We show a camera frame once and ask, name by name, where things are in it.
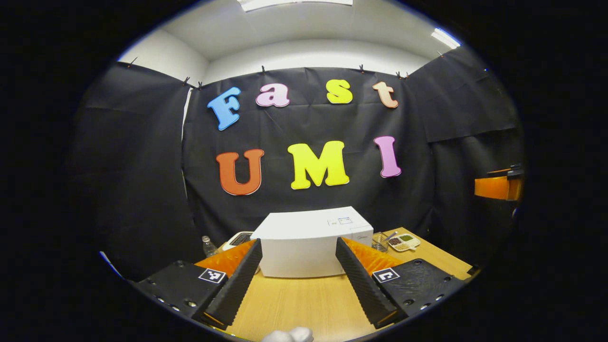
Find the pink letter i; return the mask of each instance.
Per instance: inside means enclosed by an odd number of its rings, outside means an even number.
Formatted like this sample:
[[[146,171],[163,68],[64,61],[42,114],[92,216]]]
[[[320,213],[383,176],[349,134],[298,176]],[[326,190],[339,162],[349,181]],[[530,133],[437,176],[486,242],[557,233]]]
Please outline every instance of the pink letter i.
[[[400,175],[401,169],[397,166],[395,151],[393,150],[395,138],[391,136],[379,136],[374,139],[374,142],[380,148],[382,156],[382,172],[380,172],[380,175],[384,178]]]

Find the label sticker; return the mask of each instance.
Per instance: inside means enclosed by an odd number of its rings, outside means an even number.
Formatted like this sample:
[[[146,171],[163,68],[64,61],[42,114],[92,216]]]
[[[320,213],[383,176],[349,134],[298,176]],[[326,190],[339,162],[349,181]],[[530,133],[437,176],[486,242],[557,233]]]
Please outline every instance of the label sticker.
[[[222,279],[224,279],[224,277],[226,276],[226,273],[222,272],[222,271],[216,271],[216,270],[212,270],[211,268],[208,268],[205,270],[205,272],[203,272],[200,276],[198,276],[198,279],[202,279],[204,281],[209,281],[209,282],[214,282],[216,284],[219,284]]]
[[[387,282],[393,279],[399,278],[397,272],[393,271],[392,268],[385,268],[384,270],[375,271],[372,273],[378,282]]]

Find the white box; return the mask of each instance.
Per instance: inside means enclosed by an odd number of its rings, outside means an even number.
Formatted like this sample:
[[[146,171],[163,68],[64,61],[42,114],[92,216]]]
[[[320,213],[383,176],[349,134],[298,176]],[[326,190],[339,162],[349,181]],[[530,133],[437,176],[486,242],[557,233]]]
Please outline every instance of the white box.
[[[273,212],[251,235],[260,239],[260,269],[266,277],[308,278],[344,273],[336,240],[371,246],[373,228],[353,207]]]

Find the white wall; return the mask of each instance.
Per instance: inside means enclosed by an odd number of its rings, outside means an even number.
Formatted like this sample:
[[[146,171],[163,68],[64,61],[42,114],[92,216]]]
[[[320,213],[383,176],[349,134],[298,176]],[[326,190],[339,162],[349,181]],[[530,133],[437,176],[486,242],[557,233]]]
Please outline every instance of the white wall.
[[[301,67],[336,67],[405,76],[430,59],[392,47],[345,40],[300,40],[269,44],[212,61],[202,83],[266,70]]]
[[[188,83],[191,85],[198,85],[197,82],[203,80],[209,64],[199,52],[162,29],[143,37],[127,50],[119,61],[131,63],[135,57],[137,60],[134,65],[144,66],[179,80],[190,77]]]

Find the foam letter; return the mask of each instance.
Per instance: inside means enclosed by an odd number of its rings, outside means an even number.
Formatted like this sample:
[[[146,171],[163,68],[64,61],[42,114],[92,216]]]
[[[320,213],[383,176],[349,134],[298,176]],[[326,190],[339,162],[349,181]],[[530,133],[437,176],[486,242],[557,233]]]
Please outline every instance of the foam letter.
[[[389,108],[397,108],[399,102],[390,97],[390,93],[393,92],[393,88],[387,86],[384,82],[378,82],[371,87],[378,91],[380,101],[382,101],[385,106]]]
[[[215,158],[219,163],[219,183],[228,194],[251,195],[260,188],[262,183],[260,159],[264,155],[264,151],[248,150],[243,155],[249,160],[249,181],[245,184],[237,182],[234,170],[234,162],[238,159],[238,153],[222,153]]]
[[[323,146],[321,157],[317,158],[306,144],[289,146],[287,151],[294,156],[295,180],[291,183],[292,189],[308,189],[310,181],[306,179],[306,172],[310,175],[316,186],[320,186],[327,170],[325,184],[329,186],[347,184],[349,181],[344,171],[342,161],[342,141],[328,141]]]
[[[331,103],[349,103],[353,100],[353,93],[348,90],[350,85],[346,80],[329,80],[325,85],[327,99]]]
[[[380,148],[380,155],[382,156],[382,172],[380,172],[380,175],[384,178],[400,175],[401,169],[397,166],[395,151],[393,150],[395,138],[391,136],[379,136],[374,139],[374,142]]]
[[[234,96],[239,95],[240,93],[241,90],[234,86],[225,91],[224,94],[209,101],[207,104],[207,108],[213,108],[215,116],[218,117],[218,129],[220,131],[225,130],[228,126],[234,124],[238,120],[238,114],[232,113],[230,109],[238,110],[238,100]]]
[[[276,106],[284,107],[289,105],[289,99],[287,98],[287,86],[281,83],[271,83],[269,85],[262,86],[260,88],[262,92],[258,97],[255,98],[255,103],[262,107]]]

